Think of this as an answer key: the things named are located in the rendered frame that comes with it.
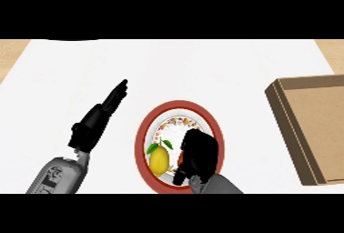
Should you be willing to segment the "yellow lemon with green leaves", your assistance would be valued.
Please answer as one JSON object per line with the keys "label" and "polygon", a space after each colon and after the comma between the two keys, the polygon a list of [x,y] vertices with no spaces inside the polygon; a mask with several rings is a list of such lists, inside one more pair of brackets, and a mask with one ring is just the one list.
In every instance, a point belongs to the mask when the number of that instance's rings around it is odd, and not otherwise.
{"label": "yellow lemon with green leaves", "polygon": [[163,138],[160,138],[158,142],[152,143],[146,149],[146,155],[149,156],[148,166],[157,177],[161,177],[167,172],[173,171],[171,150],[173,143]]}

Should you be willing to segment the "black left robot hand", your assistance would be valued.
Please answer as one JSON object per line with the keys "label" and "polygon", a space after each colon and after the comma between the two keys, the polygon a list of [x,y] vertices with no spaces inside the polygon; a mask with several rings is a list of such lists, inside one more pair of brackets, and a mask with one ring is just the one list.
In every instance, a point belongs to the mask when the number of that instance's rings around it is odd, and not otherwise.
{"label": "black left robot hand", "polygon": [[68,146],[90,153],[102,137],[112,113],[127,96],[127,80],[117,85],[102,104],[96,104],[83,120],[73,125]]}

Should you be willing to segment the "brown cardboard box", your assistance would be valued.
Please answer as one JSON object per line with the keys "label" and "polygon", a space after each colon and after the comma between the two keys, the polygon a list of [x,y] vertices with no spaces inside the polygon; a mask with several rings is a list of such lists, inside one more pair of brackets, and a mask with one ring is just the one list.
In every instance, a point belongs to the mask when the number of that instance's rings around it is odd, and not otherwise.
{"label": "brown cardboard box", "polygon": [[278,78],[264,94],[301,184],[344,184],[344,75]]}

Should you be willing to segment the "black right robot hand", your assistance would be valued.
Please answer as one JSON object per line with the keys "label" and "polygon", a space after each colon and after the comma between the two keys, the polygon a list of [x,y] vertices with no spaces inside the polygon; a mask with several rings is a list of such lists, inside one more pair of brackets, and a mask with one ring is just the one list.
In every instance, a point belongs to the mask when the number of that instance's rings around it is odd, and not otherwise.
{"label": "black right robot hand", "polygon": [[189,129],[180,149],[183,161],[174,173],[173,184],[180,186],[192,176],[198,176],[205,184],[217,170],[217,140],[200,129]]}

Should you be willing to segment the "red rimmed patterned plate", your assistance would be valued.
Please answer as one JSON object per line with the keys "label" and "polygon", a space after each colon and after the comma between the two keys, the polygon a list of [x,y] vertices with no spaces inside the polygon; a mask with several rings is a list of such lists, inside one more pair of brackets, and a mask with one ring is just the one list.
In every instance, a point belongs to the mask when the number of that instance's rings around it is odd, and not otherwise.
{"label": "red rimmed patterned plate", "polygon": [[225,158],[225,140],[217,121],[202,106],[186,100],[166,102],[154,108],[142,121],[135,142],[136,165],[142,179],[157,193],[192,193],[188,180],[180,186],[173,184],[183,161],[182,141],[192,128],[217,140],[219,172]]}

